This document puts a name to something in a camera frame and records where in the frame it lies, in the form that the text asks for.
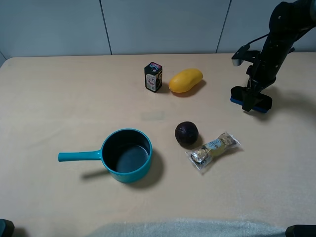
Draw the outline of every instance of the small box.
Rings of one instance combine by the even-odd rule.
[[[145,87],[157,92],[162,86],[162,66],[151,62],[145,67]]]

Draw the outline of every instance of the plastic wrapper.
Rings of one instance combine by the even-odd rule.
[[[199,171],[228,150],[240,147],[239,141],[228,133],[223,133],[216,140],[187,151],[187,157]]]

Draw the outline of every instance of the table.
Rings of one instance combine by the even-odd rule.
[[[106,223],[200,218],[278,227],[315,224],[316,53],[291,53],[266,114],[243,112],[230,89],[246,83],[231,54],[11,58],[0,68],[0,215],[29,236],[84,236]],[[144,67],[163,65],[163,87],[145,89]],[[204,81],[185,96],[177,72]],[[194,122],[201,140],[233,134],[243,151],[201,175],[174,137]],[[123,184],[98,161],[64,162],[61,151],[99,149],[120,128],[154,147],[143,180]]]

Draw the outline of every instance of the dark avocado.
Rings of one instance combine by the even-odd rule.
[[[189,146],[197,141],[198,128],[192,122],[182,122],[176,127],[174,135],[181,146]]]

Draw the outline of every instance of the yellow mango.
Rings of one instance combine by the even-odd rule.
[[[203,79],[200,70],[190,68],[179,72],[169,82],[169,89],[175,93],[183,93],[190,90]]]

